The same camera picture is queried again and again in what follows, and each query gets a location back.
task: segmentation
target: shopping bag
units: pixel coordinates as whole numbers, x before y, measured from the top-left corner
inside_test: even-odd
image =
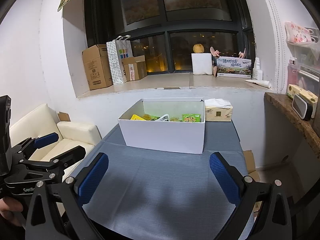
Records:
[[[127,39],[130,36],[119,36],[113,41],[107,42],[108,59],[114,85],[127,82],[122,59],[132,57],[131,43]]]

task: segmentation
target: window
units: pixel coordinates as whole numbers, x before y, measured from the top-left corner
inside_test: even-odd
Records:
[[[231,21],[226,0],[164,0],[169,21],[212,19]]]
[[[191,72],[193,46],[237,57],[255,43],[245,0],[84,0],[88,46],[130,35],[148,74]]]
[[[163,35],[131,41],[131,47],[135,57],[145,55],[148,73],[168,71]]]
[[[171,48],[175,70],[192,70],[191,53],[195,44],[202,44],[204,52],[210,47],[219,48],[221,56],[237,57],[235,33],[222,32],[182,32],[171,33]]]
[[[159,15],[157,0],[121,0],[124,24]]]

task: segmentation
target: wall molding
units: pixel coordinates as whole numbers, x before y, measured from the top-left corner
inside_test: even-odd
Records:
[[[271,20],[274,24],[275,29],[275,39],[276,39],[276,73],[275,73],[275,84],[274,88],[277,93],[282,93],[283,90],[286,91],[285,81],[287,80],[287,72],[286,70],[286,53],[285,53],[285,45],[286,45],[286,34],[283,30],[283,24],[280,20],[280,16],[276,7],[276,3],[274,0],[267,0],[267,4],[269,6],[269,10],[271,12]]]

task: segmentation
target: pink fan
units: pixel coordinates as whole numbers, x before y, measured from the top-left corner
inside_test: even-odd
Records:
[[[247,55],[247,52],[245,48],[243,53],[241,51],[239,52],[239,58],[245,58],[246,55]]]
[[[213,47],[210,48],[210,52],[214,57],[220,57],[219,56],[220,52],[218,50],[214,50]]]

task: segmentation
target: metal screw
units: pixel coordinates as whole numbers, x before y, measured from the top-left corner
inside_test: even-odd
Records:
[[[66,178],[66,183],[67,183],[67,184],[70,184],[70,183],[73,182],[73,180],[74,180],[73,177],[68,177],[68,178]]]
[[[43,185],[43,181],[42,180],[38,181],[37,184],[36,184],[37,187],[41,187],[42,185]]]
[[[279,179],[276,179],[276,180],[275,180],[275,184],[276,184],[277,186],[281,186],[281,185],[282,185],[282,182],[281,182]]]
[[[250,176],[245,176],[244,177],[244,181],[248,182],[248,183],[251,183],[253,181],[253,179]]]

